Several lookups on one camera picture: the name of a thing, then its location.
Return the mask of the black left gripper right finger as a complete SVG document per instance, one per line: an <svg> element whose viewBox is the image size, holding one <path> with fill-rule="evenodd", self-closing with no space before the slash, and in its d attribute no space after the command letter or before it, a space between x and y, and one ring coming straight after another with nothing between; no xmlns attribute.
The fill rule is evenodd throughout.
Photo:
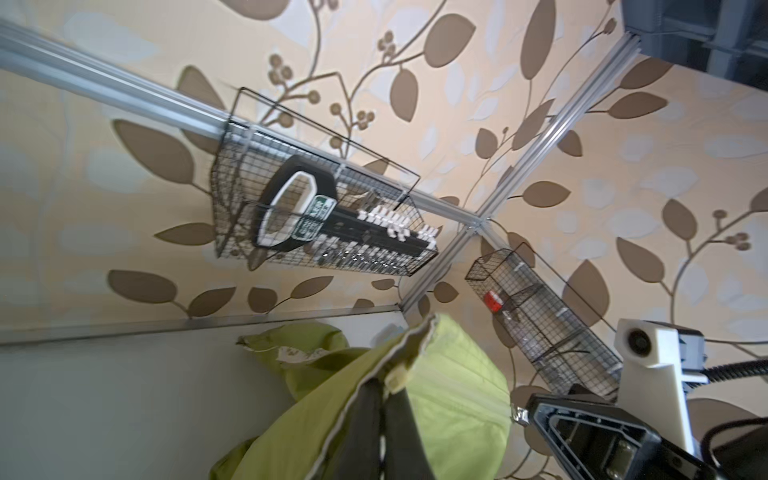
<svg viewBox="0 0 768 480"><path fill-rule="evenodd" d="M434 479L406 390L383 405L383 478Z"/></svg>

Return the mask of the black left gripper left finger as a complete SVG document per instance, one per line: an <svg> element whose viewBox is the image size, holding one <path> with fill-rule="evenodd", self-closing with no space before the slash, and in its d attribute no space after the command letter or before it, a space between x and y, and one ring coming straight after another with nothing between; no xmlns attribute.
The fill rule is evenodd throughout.
<svg viewBox="0 0 768 480"><path fill-rule="evenodd" d="M360 387L331 457L332 479L379 479L383 388L377 379Z"/></svg>

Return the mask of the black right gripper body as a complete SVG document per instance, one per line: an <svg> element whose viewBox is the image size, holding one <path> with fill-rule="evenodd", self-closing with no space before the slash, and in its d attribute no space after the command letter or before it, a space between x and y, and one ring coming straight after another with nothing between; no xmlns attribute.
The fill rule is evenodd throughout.
<svg viewBox="0 0 768 480"><path fill-rule="evenodd" d="M738 438L714 445L732 430L747 429ZM650 467L651 479L766 479L767 420L746 419L708 430L700 442L699 456L679 454L666 444Z"/></svg>

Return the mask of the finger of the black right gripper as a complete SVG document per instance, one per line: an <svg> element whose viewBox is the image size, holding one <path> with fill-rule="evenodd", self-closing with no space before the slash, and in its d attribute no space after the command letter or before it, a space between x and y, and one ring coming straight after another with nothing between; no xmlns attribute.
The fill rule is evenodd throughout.
<svg viewBox="0 0 768 480"><path fill-rule="evenodd" d="M662 443L621 408L586 400L530 400L529 424L573 479L638 479Z"/></svg>

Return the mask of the green zip-up hooded jacket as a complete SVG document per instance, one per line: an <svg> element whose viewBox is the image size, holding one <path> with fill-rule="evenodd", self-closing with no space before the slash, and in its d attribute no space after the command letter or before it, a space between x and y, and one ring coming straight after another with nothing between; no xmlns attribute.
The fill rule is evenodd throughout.
<svg viewBox="0 0 768 480"><path fill-rule="evenodd" d="M491 479L502 465L507 380L448 315L372 348L317 322L239 343L294 404L215 463L213 479Z"/></svg>

